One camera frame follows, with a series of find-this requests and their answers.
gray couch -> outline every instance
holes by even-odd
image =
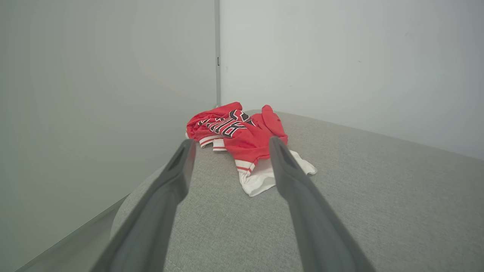
[[[277,114],[288,147],[318,169],[311,180],[377,271],[484,271],[484,161]],[[125,200],[112,234],[158,174]],[[198,147],[165,271],[302,271],[287,203],[275,187],[249,197],[229,153]]]

white and red striped trim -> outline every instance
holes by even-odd
[[[235,160],[235,166],[237,166],[237,171],[243,174],[248,174],[252,173],[252,170],[256,167],[256,164],[248,162],[248,161],[241,161],[241,160]]]
[[[213,151],[227,151],[225,148],[224,139],[213,140]]]
[[[200,147],[201,148],[204,148],[206,145],[211,144],[213,142],[213,140],[215,140],[215,139],[221,139],[221,138],[223,138],[222,135],[213,135],[213,136],[208,136],[208,137],[202,138],[199,141],[200,142]]]

gray floor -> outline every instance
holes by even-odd
[[[120,205],[121,201],[16,272],[88,272],[109,242]]]

gray wall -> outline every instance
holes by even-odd
[[[0,2],[0,271],[167,162],[216,103],[213,1]]]
[[[220,15],[222,104],[484,159],[484,1],[223,1]]]

white cloth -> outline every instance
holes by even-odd
[[[292,150],[289,151],[305,174],[316,174],[316,167],[303,160],[297,152]],[[248,176],[246,173],[239,172],[239,179],[242,189],[249,196],[257,196],[258,194],[270,189],[275,185],[274,170],[272,169],[271,159],[259,160],[259,163],[254,170],[252,170],[250,176]]]

